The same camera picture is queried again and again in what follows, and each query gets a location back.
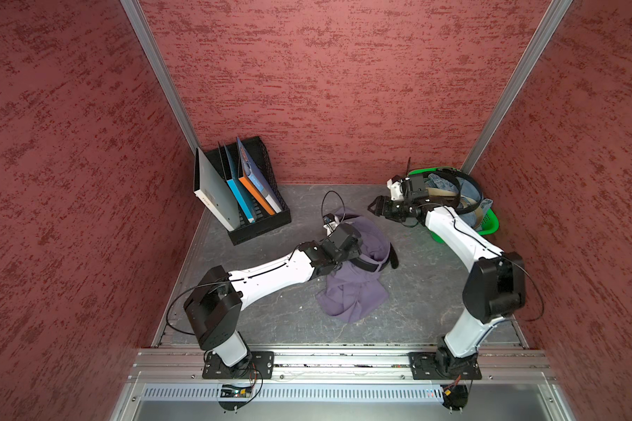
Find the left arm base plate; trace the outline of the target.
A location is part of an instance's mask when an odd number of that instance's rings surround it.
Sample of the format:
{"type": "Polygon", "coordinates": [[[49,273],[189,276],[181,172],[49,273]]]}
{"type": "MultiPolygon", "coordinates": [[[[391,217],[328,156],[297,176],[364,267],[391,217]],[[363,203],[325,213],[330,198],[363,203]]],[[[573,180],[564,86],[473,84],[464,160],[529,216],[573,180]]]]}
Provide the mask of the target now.
{"type": "Polygon", "coordinates": [[[228,367],[222,359],[213,352],[205,355],[203,379],[216,380],[267,380],[272,377],[275,354],[270,351],[249,351],[248,355],[235,365],[228,367]]]}

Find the purple trousers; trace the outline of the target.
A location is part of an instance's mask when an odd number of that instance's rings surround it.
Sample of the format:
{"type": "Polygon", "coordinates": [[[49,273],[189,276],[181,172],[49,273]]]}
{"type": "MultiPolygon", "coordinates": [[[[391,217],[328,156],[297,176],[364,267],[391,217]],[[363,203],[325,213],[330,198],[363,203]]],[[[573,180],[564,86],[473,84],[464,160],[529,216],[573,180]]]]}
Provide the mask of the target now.
{"type": "MultiPolygon", "coordinates": [[[[361,220],[374,224],[359,212],[344,208],[336,210],[335,215],[340,222],[348,224],[361,220]]],[[[329,317],[349,324],[366,318],[389,298],[380,282],[382,271],[370,273],[345,261],[339,270],[326,276],[325,289],[316,295],[321,310],[329,317]]]]}

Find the black leather belt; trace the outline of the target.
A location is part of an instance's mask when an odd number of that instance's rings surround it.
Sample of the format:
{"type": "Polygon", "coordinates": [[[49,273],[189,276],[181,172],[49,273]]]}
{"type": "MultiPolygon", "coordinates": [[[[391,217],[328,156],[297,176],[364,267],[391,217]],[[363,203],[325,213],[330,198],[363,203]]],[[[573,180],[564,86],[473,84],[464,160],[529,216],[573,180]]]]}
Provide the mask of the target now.
{"type": "Polygon", "coordinates": [[[354,221],[350,225],[360,234],[360,254],[351,264],[370,273],[380,272],[387,266],[392,269],[400,266],[393,244],[377,226],[368,220],[354,221]]]}

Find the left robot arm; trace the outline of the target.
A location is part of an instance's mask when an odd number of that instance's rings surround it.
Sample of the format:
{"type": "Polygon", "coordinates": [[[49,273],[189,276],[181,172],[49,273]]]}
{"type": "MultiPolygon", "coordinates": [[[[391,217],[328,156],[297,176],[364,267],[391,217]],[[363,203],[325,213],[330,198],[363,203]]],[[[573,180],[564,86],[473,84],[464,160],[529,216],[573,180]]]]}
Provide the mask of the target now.
{"type": "Polygon", "coordinates": [[[277,291],[335,272],[361,255],[361,245],[359,231],[340,224],[323,240],[301,243],[283,258],[255,268],[210,269],[183,305],[200,349],[213,352],[225,367],[235,369],[250,356],[237,330],[243,310],[277,291]]]}

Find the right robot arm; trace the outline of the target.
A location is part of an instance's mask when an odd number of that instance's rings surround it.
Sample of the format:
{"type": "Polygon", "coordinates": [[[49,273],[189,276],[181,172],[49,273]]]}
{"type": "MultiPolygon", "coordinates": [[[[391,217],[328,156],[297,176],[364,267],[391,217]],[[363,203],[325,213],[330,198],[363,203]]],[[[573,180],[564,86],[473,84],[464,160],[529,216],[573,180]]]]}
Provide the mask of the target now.
{"type": "Polygon", "coordinates": [[[463,287],[463,312],[442,337],[434,354],[443,378],[461,375],[475,365],[479,346],[493,328],[526,303],[524,262],[477,232],[486,215],[478,182],[454,168],[395,175],[386,196],[368,207],[373,214],[400,224],[414,220],[441,238],[469,271],[463,287]]]}

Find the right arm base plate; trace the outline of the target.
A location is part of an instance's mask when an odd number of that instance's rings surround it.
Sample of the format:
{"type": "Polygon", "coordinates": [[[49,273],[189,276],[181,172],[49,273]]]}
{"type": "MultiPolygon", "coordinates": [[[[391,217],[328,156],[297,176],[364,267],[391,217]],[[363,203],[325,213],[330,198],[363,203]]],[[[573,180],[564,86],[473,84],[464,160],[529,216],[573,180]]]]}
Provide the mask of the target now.
{"type": "Polygon", "coordinates": [[[454,357],[447,349],[434,353],[409,353],[409,366],[414,380],[452,381],[481,380],[478,354],[454,357]]]}

